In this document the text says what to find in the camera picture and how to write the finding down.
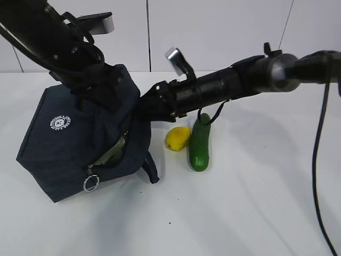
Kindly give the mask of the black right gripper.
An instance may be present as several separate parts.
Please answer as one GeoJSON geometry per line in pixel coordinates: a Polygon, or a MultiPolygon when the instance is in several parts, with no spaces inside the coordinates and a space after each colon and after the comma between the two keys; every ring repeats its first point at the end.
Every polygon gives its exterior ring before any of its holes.
{"type": "Polygon", "coordinates": [[[191,82],[165,81],[155,84],[143,96],[136,114],[144,121],[175,122],[187,113],[226,100],[226,82],[203,77],[191,82]]]}

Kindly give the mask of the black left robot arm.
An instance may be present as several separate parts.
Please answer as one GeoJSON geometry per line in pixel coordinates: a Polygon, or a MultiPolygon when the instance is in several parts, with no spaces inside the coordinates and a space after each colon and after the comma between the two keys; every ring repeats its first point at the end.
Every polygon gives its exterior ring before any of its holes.
{"type": "Polygon", "coordinates": [[[48,1],[1,1],[1,35],[70,92],[115,112],[122,73],[105,62],[94,35],[114,30],[112,12],[75,17],[48,1]]]}

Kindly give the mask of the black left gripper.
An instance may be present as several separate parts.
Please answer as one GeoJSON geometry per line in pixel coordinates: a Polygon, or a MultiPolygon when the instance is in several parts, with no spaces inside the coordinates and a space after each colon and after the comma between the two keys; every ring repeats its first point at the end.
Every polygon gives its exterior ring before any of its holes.
{"type": "Polygon", "coordinates": [[[122,65],[111,66],[105,63],[91,65],[78,75],[52,71],[49,74],[65,85],[71,94],[116,112],[121,107],[116,86],[124,78],[123,69],[122,65]]]}

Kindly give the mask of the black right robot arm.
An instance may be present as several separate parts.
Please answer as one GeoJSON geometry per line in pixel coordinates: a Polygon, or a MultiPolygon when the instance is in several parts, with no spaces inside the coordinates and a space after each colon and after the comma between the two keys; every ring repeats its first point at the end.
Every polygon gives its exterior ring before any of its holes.
{"type": "Polygon", "coordinates": [[[216,103],[251,97],[260,93],[291,92],[303,83],[340,83],[340,52],[317,51],[302,58],[272,50],[264,43],[264,54],[240,60],[231,66],[198,77],[178,48],[167,52],[183,81],[156,83],[137,106],[148,121],[175,122],[192,111],[216,103]]]}

